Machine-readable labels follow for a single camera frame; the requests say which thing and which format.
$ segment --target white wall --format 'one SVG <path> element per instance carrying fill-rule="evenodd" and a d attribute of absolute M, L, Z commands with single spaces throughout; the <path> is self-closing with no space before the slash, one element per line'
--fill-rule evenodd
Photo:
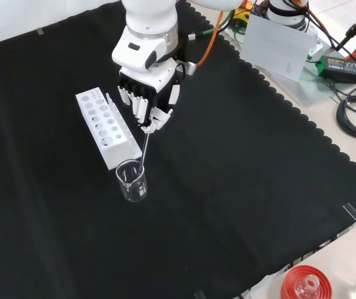
<path fill-rule="evenodd" d="M 0 0 L 0 41 L 118 0 Z"/>

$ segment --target scalloped edge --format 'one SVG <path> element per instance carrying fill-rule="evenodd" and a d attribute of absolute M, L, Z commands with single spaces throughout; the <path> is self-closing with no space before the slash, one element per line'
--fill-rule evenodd
<path fill-rule="evenodd" d="M 188 10 L 192 12 L 195 17 L 199 17 L 201 19 L 201 21 L 204 23 L 204 31 L 214 28 L 214 26 L 210 23 L 210 21 L 207 20 L 207 18 L 203 16 L 199 11 L 197 11 L 196 8 L 191 5 L 191 3 L 189 3 L 187 0 L 181 0 L 181 3 L 182 5 L 187 6 Z M 225 46 L 229 46 L 229 48 L 233 50 L 238 57 L 240 57 L 240 51 L 236 49 L 235 46 L 232 45 L 232 43 L 230 43 L 229 40 L 225 39 L 225 37 L 222 35 L 218 35 L 218 38 L 223 41 Z M 253 65 L 250 64 L 249 62 L 246 62 L 244 60 L 242 61 L 245 64 L 245 66 L 251 68 L 251 71 L 254 73 L 254 75 L 256 75 L 258 78 L 262 80 L 266 88 L 270 89 L 273 93 L 275 93 L 279 97 L 279 99 L 281 99 L 283 105 L 287 105 L 288 108 L 290 108 L 290 110 L 292 110 L 297 116 L 299 116 L 299 119 L 301 121 L 306 121 L 316 132 L 319 133 L 319 135 L 322 137 L 323 140 L 325 140 L 325 142 L 331 145 L 332 149 L 335 152 L 338 152 L 339 156 L 344 161 L 349 162 L 349 165 L 351 165 L 351 167 L 356 168 L 356 162 L 352 161 L 347 153 L 341 151 L 340 147 L 337 144 L 333 143 L 330 137 L 325 135 L 323 129 L 319 128 L 317 124 L 314 123 L 313 121 L 310 121 L 309 117 L 306 114 L 303 114 L 299 108 L 293 107 L 292 102 L 286 100 L 284 95 L 282 95 L 281 93 L 278 93 L 277 90 L 271 86 L 271 83 L 266 80 L 265 75 L 261 74 L 258 69 L 255 69 Z"/>

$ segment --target orange cable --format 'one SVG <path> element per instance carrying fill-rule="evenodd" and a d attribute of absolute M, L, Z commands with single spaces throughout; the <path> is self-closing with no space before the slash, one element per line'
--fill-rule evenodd
<path fill-rule="evenodd" d="M 208 57 L 208 54 L 211 52 L 211 49 L 214 45 L 214 41 L 215 41 L 215 38 L 216 36 L 218 35 L 218 28 L 219 28 L 219 24 L 221 23 L 222 21 L 222 17 L 223 17 L 223 11 L 221 11 L 221 14 L 219 15 L 219 19 L 215 25 L 215 30 L 214 30 L 214 33 L 213 33 L 213 36 L 208 44 L 208 48 L 207 48 L 207 51 L 205 52 L 203 58 L 197 63 L 197 66 L 199 67 L 200 65 L 202 65 L 204 63 L 204 61 L 207 59 Z"/>

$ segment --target power adapter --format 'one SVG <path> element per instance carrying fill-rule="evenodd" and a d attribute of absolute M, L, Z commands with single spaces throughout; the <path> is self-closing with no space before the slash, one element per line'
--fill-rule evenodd
<path fill-rule="evenodd" d="M 356 62 L 336 57 L 322 56 L 316 63 L 320 77 L 336 83 L 356 83 Z"/>

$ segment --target white paper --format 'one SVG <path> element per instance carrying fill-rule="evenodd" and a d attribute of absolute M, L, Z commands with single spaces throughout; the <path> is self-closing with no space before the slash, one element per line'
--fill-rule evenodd
<path fill-rule="evenodd" d="M 298 81 L 315 39 L 301 31 L 251 15 L 240 58 Z"/>

